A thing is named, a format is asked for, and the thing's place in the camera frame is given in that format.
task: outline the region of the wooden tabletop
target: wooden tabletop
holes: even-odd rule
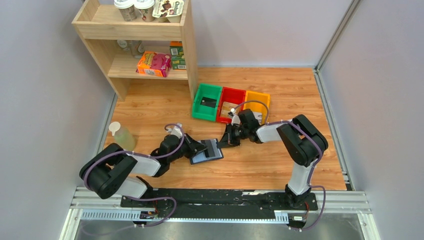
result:
[[[271,95],[269,122],[304,114],[328,140],[329,148],[317,165],[313,185],[346,190],[339,160],[327,124],[320,94],[310,68],[199,68],[199,83]],[[164,125],[182,123],[195,140],[221,139],[225,124],[191,117],[192,100],[187,81],[134,79],[125,101],[116,103],[112,121],[126,126],[137,139],[136,152],[149,154],[167,134]],[[106,143],[113,142],[110,132]],[[158,178],[141,175],[154,188],[281,190],[293,168],[282,141],[224,148],[224,158],[190,165],[174,161]]]

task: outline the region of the yellow bin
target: yellow bin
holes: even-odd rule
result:
[[[264,104],[270,108],[270,100],[271,95],[256,91],[246,91],[246,97],[244,98],[244,101],[249,100],[257,100],[261,101]],[[244,105],[244,109],[250,109],[252,112],[262,113],[262,124],[265,123],[265,116],[267,115],[267,109],[264,107],[264,105],[257,103],[257,102],[249,102]]]

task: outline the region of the white wall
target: white wall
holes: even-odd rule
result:
[[[363,0],[322,70],[383,240],[422,239],[424,1]]]
[[[58,239],[113,92],[71,21],[80,0],[0,8],[0,239]]]
[[[199,65],[238,67],[315,66],[351,3],[191,1]]]

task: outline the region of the white cup lid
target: white cup lid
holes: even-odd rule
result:
[[[155,0],[134,0],[137,9],[148,9],[155,4]]]
[[[114,0],[115,7],[118,9],[127,9],[134,5],[135,0]]]
[[[121,128],[121,124],[117,121],[112,122],[109,124],[109,131],[112,132],[112,136],[115,136],[115,133]]]

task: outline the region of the metal floor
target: metal floor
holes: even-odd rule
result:
[[[310,214],[308,221],[316,219]],[[128,221],[81,220],[75,240],[364,240],[356,214],[324,214],[319,224],[302,233],[286,225],[266,223],[165,222],[156,227],[130,228],[107,236],[104,234],[132,225]]]

